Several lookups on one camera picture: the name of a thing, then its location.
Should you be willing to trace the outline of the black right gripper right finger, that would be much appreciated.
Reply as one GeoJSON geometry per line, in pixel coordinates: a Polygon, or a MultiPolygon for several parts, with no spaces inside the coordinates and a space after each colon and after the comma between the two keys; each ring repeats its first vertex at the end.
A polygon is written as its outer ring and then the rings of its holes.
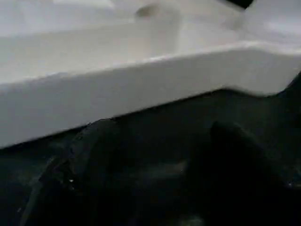
{"type": "Polygon", "coordinates": [[[298,226],[301,189],[255,137],[216,121],[186,168],[188,196],[206,226],[298,226]]]}

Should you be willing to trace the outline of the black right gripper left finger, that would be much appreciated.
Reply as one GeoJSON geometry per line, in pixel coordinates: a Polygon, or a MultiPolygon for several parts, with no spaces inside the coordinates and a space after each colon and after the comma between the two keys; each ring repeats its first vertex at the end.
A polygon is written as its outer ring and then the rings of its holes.
{"type": "Polygon", "coordinates": [[[32,187],[21,226],[130,226],[130,190],[116,180],[121,130],[112,119],[79,132],[32,187]]]}

